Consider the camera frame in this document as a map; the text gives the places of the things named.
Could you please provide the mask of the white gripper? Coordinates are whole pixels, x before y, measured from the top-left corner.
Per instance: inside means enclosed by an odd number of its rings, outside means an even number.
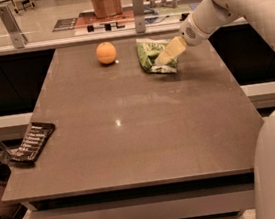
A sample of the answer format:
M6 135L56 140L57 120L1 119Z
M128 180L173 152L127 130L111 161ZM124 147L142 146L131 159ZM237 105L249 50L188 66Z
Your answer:
M211 31L207 28L207 21L202 17L199 18L194 12L185 18L179 30L181 36L174 37L166 45L164 51L154 61L156 66L164 66L174 58L179 57L186 50L186 44L190 46L199 45L211 36Z

